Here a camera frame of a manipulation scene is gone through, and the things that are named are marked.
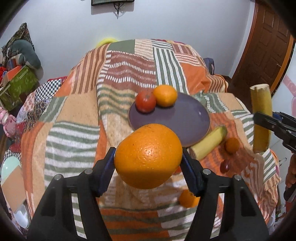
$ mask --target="purple plate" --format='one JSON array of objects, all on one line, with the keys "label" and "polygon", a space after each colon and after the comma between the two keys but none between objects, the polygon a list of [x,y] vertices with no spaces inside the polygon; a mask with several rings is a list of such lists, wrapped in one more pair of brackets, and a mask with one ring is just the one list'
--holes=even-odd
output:
[{"label": "purple plate", "polygon": [[182,93],[178,93],[177,101],[172,107],[156,106],[148,114],[139,112],[133,103],[128,119],[134,130],[151,123],[170,128],[177,134],[183,147],[199,142],[210,129],[210,117],[206,108],[198,100]]}]

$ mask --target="patchwork quilt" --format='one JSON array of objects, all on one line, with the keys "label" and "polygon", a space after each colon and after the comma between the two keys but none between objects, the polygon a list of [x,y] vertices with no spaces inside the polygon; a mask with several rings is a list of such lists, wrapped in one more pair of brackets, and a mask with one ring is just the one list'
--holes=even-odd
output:
[{"label": "patchwork quilt", "polygon": [[[220,75],[210,75],[202,57],[189,45],[165,40],[136,39],[107,44],[89,51],[64,80],[47,82],[27,99],[17,118],[16,143],[6,154],[21,160],[27,202],[33,216],[56,174],[78,175],[104,158],[109,147],[133,132],[128,110],[137,93],[167,84],[199,100],[208,110],[211,130],[225,125],[228,137],[240,140],[229,155],[220,146],[200,160],[218,175],[240,174],[266,222],[277,203],[276,161],[270,150],[252,152],[254,122]],[[228,159],[230,171],[220,172]],[[98,205],[115,241],[183,240],[196,208],[180,206],[187,189],[182,173],[163,185],[139,190],[125,184],[116,171]],[[224,196],[215,215],[213,236],[219,232]],[[86,237],[77,195],[72,195],[77,234]]]}]

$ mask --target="cable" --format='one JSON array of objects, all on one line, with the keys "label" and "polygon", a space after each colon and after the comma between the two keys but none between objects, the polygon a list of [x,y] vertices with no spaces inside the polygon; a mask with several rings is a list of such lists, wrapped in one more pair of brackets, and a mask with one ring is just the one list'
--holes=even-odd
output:
[{"label": "cable", "polygon": [[124,5],[124,3],[121,3],[121,2],[115,2],[113,5],[114,5],[114,8],[117,10],[117,15],[119,15],[119,9]]}]

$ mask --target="hand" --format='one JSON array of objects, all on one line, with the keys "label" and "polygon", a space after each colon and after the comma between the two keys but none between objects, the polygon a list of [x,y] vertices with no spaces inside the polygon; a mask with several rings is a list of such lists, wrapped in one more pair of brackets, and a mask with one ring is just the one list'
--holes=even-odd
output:
[{"label": "hand", "polygon": [[290,159],[290,166],[286,176],[286,186],[290,188],[296,182],[296,154],[293,154]]}]

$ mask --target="white wall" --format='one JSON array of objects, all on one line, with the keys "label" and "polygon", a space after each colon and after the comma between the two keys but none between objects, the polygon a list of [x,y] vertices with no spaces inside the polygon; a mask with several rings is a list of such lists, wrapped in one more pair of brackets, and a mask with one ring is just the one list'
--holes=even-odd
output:
[{"label": "white wall", "polygon": [[[288,76],[291,81],[296,84],[296,52],[294,51],[290,65],[287,69],[286,76]],[[277,112],[284,112],[288,115],[292,115],[292,102],[293,94],[289,91],[287,86],[284,83],[281,83],[279,88],[277,89],[276,93],[272,98],[272,108],[273,111]],[[282,162],[280,166],[280,177],[282,178],[279,184],[279,192],[280,192],[280,199],[281,204],[284,204],[284,191],[285,191],[285,179],[288,172],[288,167],[290,163],[290,158],[292,156],[291,151],[287,148],[283,147],[282,140],[277,138],[274,133],[271,136],[270,148],[276,153],[279,160],[284,160],[287,158],[286,162]]]},{"label": "white wall", "polygon": [[44,76],[64,76],[106,37],[172,39],[215,60],[216,73],[229,75],[245,39],[250,0],[135,0],[117,19],[112,5],[91,0],[29,0],[0,39],[3,46],[27,22]]},{"label": "white wall", "polygon": [[234,62],[233,62],[233,65],[232,65],[232,68],[231,68],[231,71],[229,73],[229,77],[232,78],[236,69],[237,69],[237,66],[240,62],[240,59],[242,57],[242,54],[244,52],[244,48],[246,47],[246,44],[247,44],[247,41],[248,41],[248,38],[249,38],[249,34],[250,34],[250,31],[251,31],[251,26],[252,26],[252,22],[253,22],[253,17],[254,17],[254,11],[255,11],[255,0],[251,0],[250,1],[250,10],[249,10],[249,16],[248,16],[248,20],[247,20],[247,25],[246,25],[246,29],[245,29],[245,32],[244,32],[244,37],[242,39],[242,43],[240,45],[240,48],[239,48],[239,51],[237,52],[237,55],[234,59]]}]

